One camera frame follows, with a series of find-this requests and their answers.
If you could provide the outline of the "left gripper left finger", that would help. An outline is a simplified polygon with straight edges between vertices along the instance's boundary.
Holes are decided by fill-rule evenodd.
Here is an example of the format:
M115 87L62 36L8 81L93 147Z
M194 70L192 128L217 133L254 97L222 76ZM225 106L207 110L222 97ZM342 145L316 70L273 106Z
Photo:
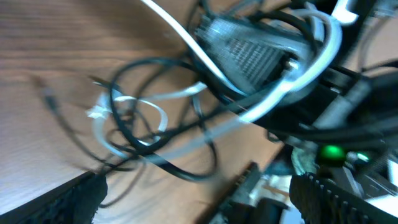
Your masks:
M108 194L106 177L85 172L1 215L2 224L92 224Z

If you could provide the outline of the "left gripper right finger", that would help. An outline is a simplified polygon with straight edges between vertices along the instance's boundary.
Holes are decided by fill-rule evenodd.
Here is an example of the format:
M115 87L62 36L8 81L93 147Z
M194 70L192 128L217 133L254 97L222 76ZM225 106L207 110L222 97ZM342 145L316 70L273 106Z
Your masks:
M310 224L397 224L397 217L313 173L294 175L290 201Z

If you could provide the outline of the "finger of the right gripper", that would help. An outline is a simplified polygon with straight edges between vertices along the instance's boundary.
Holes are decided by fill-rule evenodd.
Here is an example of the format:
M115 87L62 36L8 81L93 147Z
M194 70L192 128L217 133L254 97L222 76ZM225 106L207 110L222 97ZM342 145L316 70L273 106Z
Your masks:
M288 206L261 196L251 202L249 194L261 179L262 172L250 162L229 189L198 218L198 224L278 224Z
M198 43L227 79L243 93L258 91L280 75L290 59L311 56L302 34L227 17L202 16L195 29Z

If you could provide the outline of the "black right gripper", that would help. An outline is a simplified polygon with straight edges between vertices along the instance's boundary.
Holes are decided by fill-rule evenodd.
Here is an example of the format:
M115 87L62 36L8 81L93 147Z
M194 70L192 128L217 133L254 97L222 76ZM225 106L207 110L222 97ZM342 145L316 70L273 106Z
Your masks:
M397 146L397 62L366 77L335 67L302 100L277 108L255 124L288 144L306 142L346 149Z

